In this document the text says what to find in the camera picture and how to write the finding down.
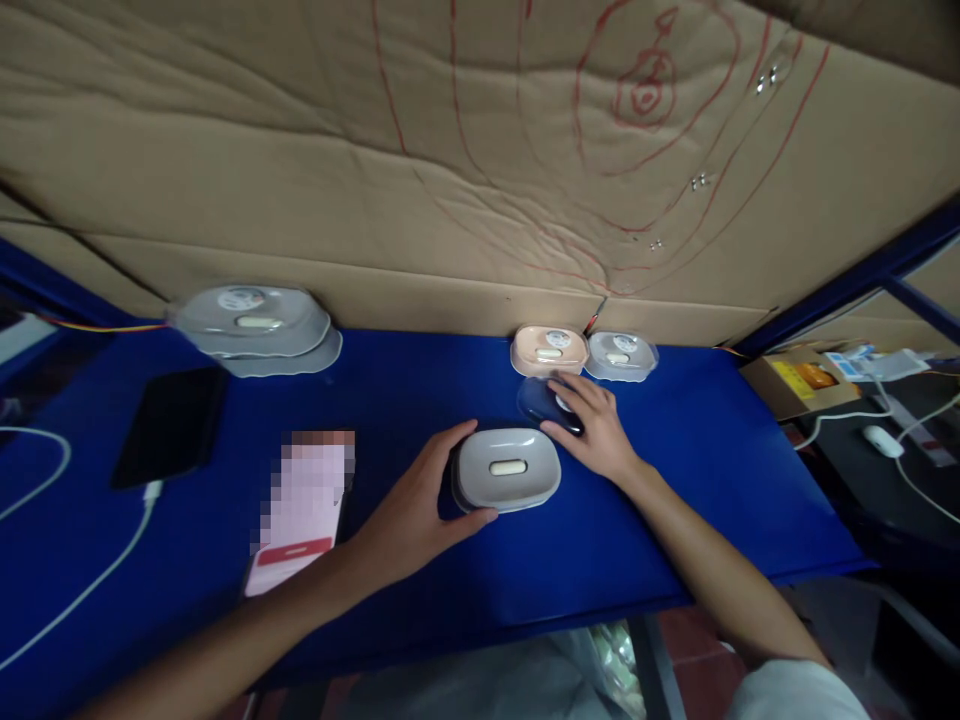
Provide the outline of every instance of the white plastic container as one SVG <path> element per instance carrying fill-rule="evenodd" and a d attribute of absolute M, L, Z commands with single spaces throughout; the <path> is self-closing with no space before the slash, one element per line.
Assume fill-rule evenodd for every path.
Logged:
<path fill-rule="evenodd" d="M 340 357 L 343 347 L 343 335 L 335 327 L 331 327 L 323 338 L 323 342 L 313 350 L 295 357 L 249 357 L 223 358 L 217 361 L 223 365 L 231 375 L 236 377 L 270 377 L 271 375 L 301 375 L 326 370 Z"/>
<path fill-rule="evenodd" d="M 657 346 L 636 333 L 595 332 L 587 341 L 586 370 L 598 380 L 643 382 L 660 362 Z"/>
<path fill-rule="evenodd" d="M 453 497 L 464 512 L 526 510 L 545 503 L 560 487 L 560 458 L 539 430 L 484 430 L 460 447 L 452 480 Z"/>
<path fill-rule="evenodd" d="M 172 306 L 168 320 L 217 358 L 303 355 L 330 329 L 330 316 L 309 293 L 271 286 L 209 288 Z"/>

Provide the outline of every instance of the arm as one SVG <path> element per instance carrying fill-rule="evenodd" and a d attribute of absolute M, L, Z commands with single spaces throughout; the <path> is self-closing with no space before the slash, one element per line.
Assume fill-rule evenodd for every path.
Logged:
<path fill-rule="evenodd" d="M 583 437 L 550 422 L 542 430 L 636 505 L 700 606 L 744 657 L 830 663 L 779 592 L 641 460 L 617 417 L 616 398 L 586 378 L 550 387 L 580 416 Z"/>
<path fill-rule="evenodd" d="M 495 520 L 493 509 L 453 522 L 437 516 L 437 494 L 450 450 L 476 426 L 470 420 L 431 438 L 349 542 L 244 603 L 77 717 L 210 717 L 311 632 Z"/>

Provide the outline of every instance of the white sleeve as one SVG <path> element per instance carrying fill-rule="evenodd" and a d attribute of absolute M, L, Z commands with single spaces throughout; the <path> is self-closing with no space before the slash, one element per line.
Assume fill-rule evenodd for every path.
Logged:
<path fill-rule="evenodd" d="M 810 660 L 769 660 L 747 675 L 727 720 L 869 720 L 843 681 Z"/>

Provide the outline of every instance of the red label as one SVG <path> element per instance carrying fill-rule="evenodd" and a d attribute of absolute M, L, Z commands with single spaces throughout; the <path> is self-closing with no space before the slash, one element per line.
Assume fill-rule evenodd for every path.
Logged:
<path fill-rule="evenodd" d="M 272 565 L 273 563 L 284 562 L 286 560 L 296 560 L 297 558 L 308 557 L 310 555 L 320 555 L 332 547 L 333 538 L 325 537 L 319 540 L 307 540 L 306 542 L 284 545 L 278 548 L 265 548 L 257 557 L 257 565 Z"/>

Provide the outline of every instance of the charging cable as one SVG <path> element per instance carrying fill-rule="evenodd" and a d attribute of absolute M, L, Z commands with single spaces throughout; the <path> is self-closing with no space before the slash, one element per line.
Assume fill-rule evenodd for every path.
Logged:
<path fill-rule="evenodd" d="M 957 401 L 960 401 L 960 393 L 957 393 L 956 395 L 954 395 L 952 398 L 950 398 L 950 401 L 949 401 L 949 402 L 947 402 L 946 404 L 940 406 L 939 408 L 937 408 L 936 410 L 934 410 L 934 411 L 933 411 L 932 413 L 930 413 L 929 415 L 924 415 L 922 418 L 920 418 L 919 420 L 917 420 L 917 421 L 916 421 L 915 423 L 913 423 L 912 425 L 909 425 L 908 427 L 904 428 L 904 430 L 903 430 L 899 435 L 897 435 L 897 442 L 901 442 L 901 441 L 902 441 L 907 435 L 909 435 L 915 428 L 920 427 L 920 426 L 923 425 L 927 420 L 930 420 L 930 419 L 932 419 L 932 418 L 935 418 L 935 417 L 936 417 L 937 415 L 939 415 L 940 413 L 946 412 L 947 410 L 949 410 L 951 407 L 953 407 L 954 403 L 956 403 Z M 960 524 L 960 518 L 958 518 L 958 517 L 957 517 L 956 515 L 954 515 L 952 512 L 950 512 L 949 510 L 947 510 L 945 507 L 942 507 L 941 505 L 939 505 L 936 501 L 934 501 L 933 498 L 931 498 L 929 495 L 927 495 L 925 492 L 923 492 L 923 490 L 921 490 L 920 488 L 918 488 L 916 485 L 913 484 L 913 481 L 912 481 L 912 480 L 910 479 L 910 477 L 907 475 L 907 471 L 903 469 L 903 465 L 900 463 L 900 458 L 898 458 L 898 457 L 897 457 L 897 458 L 894 458 L 893 461 L 897 464 L 897 470 L 900 472 L 900 477 L 903 478 L 904 482 L 906 482 L 907 485 L 909 485 L 910 488 L 911 488 L 917 495 L 919 495 L 919 496 L 922 497 L 924 500 L 926 500 L 930 505 L 932 505 L 935 509 L 939 510 L 943 515 L 946 515 L 948 518 L 950 518 L 951 520 L 953 520 L 955 523 Z"/>
<path fill-rule="evenodd" d="M 813 423 L 813 432 L 810 433 L 810 437 L 804 440 L 799 445 L 794 445 L 794 450 L 803 450 L 813 443 L 817 439 L 817 436 L 820 434 L 820 426 L 824 420 L 846 420 L 847 418 L 852 417 L 890 417 L 893 415 L 893 406 L 890 405 L 890 399 L 887 397 L 887 391 L 883 389 L 883 383 L 877 380 L 873 375 L 870 376 L 870 379 L 873 380 L 877 385 L 877 390 L 880 391 L 880 397 L 883 398 L 883 406 L 887 408 L 886 412 L 882 413 L 865 413 L 865 412 L 855 412 L 855 413 L 844 413 L 843 415 L 818 415 L 817 419 Z"/>
<path fill-rule="evenodd" d="M 62 451 L 60 456 L 60 464 L 57 465 L 57 469 L 53 471 L 53 475 L 51 475 L 46 480 L 46 482 L 41 483 L 40 485 L 35 487 L 33 490 L 28 492 L 26 495 L 24 495 L 22 498 L 17 500 L 13 505 L 6 508 L 3 512 L 0 512 L 0 522 L 2 522 L 6 520 L 8 517 L 10 517 L 11 515 L 13 515 L 17 510 L 22 508 L 28 502 L 33 500 L 37 495 L 42 493 L 48 487 L 53 485 L 59 479 L 59 477 L 63 475 L 63 471 L 66 470 L 67 465 L 70 464 L 71 452 L 70 452 L 70 443 L 67 442 L 67 439 L 65 437 L 63 437 L 62 435 L 57 435 L 56 433 L 47 432 L 46 430 L 34 430 L 33 428 L 21 428 L 13 425 L 4 425 L 0 427 L 0 432 L 20 432 L 20 433 L 25 433 L 27 435 L 39 435 L 40 437 L 50 438 L 51 440 L 55 440 L 60 445 L 60 449 Z"/>
<path fill-rule="evenodd" d="M 53 475 L 49 477 L 44 483 L 37 486 L 34 490 L 24 495 L 22 498 L 17 500 L 13 505 L 0 512 L 0 521 L 12 515 L 14 512 L 19 510 L 21 507 L 26 505 L 28 502 L 33 500 L 37 495 L 50 487 L 56 480 L 59 478 L 63 471 L 66 469 L 67 465 L 70 463 L 70 443 L 60 435 L 56 433 L 47 432 L 46 430 L 35 430 L 33 428 L 22 428 L 22 427 L 13 427 L 13 426 L 3 426 L 0 427 L 0 432 L 22 432 L 29 435 L 40 435 L 43 437 L 48 437 L 52 440 L 56 440 L 60 447 L 63 449 L 63 457 L 60 459 L 60 464 L 57 466 L 57 469 L 54 470 Z M 127 559 L 127 556 L 133 552 L 133 549 L 137 546 L 137 543 L 140 542 L 140 538 L 143 537 L 144 531 L 147 529 L 147 524 L 150 522 L 150 516 L 153 515 L 153 506 L 157 502 L 157 498 L 160 497 L 160 492 L 163 490 L 163 481 L 154 480 L 152 483 L 149 483 L 143 493 L 143 518 L 140 520 L 140 526 L 137 528 L 137 531 L 133 534 L 133 538 L 127 544 L 127 547 L 124 548 L 123 552 L 120 553 L 119 557 L 114 560 L 110 566 L 100 573 L 100 576 L 94 580 L 90 585 L 84 590 L 80 595 L 77 596 L 77 599 L 70 603 L 66 609 L 61 612 L 57 617 L 51 620 L 43 630 L 34 635 L 30 640 L 28 640 L 24 645 L 14 652 L 10 657 L 6 658 L 3 662 L 0 662 L 0 671 L 5 670 L 13 662 L 15 662 L 21 655 L 23 655 L 27 650 L 32 648 L 43 638 L 45 638 L 57 625 L 63 622 L 74 610 L 77 609 L 77 606 L 80 605 L 84 600 L 89 597 L 90 593 L 96 590 L 100 583 L 110 577 L 113 572 L 120 567 L 124 560 Z"/>

